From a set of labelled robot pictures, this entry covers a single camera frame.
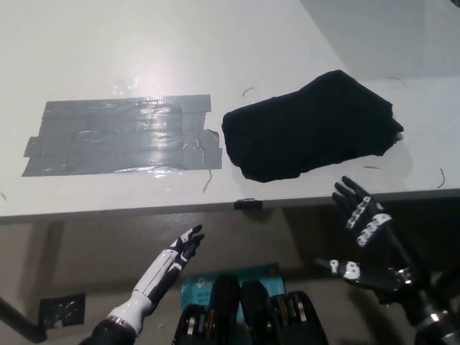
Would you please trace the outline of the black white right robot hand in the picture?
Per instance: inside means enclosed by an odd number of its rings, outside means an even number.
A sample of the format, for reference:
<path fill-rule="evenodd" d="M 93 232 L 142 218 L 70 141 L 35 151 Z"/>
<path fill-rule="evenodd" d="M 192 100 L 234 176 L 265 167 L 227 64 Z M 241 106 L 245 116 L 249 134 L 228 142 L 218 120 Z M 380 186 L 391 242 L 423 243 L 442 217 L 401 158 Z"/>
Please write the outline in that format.
<path fill-rule="evenodd" d="M 344 232 L 351 235 L 368 264 L 317 258 L 316 266 L 350 285 L 373 291 L 382 304 L 401 304 L 411 322 L 442 309 L 421 256 L 389 211 L 347 176 L 334 187 L 332 198 L 344 215 Z"/>

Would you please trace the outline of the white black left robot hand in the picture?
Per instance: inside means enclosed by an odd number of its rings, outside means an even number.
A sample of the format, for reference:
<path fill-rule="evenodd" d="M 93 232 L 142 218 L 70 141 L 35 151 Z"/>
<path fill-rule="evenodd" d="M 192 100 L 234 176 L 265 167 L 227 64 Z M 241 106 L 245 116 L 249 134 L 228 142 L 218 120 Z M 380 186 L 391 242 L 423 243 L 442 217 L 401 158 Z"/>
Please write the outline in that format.
<path fill-rule="evenodd" d="M 115 307 L 109 320 L 140 335 L 144 319 L 152 315 L 166 292 L 175 284 L 205 235 L 197 225 L 164 249 L 139 279 L 128 301 Z"/>

